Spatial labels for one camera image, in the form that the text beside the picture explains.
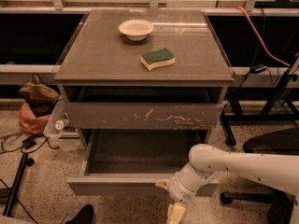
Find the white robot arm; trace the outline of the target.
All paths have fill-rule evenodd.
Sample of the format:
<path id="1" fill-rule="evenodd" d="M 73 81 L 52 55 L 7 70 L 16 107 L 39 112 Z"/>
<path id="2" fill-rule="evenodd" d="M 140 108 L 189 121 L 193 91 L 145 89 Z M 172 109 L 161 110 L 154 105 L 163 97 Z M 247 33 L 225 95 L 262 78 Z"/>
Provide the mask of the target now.
<path id="1" fill-rule="evenodd" d="M 156 186 L 167 190 L 174 201 L 168 206 L 166 224 L 179 224 L 186 210 L 185 203 L 219 172 L 240 175 L 291 194 L 294 201 L 289 224 L 299 224 L 298 156 L 227 152 L 205 144 L 191 148 L 189 161 L 179 172 L 156 182 Z"/>

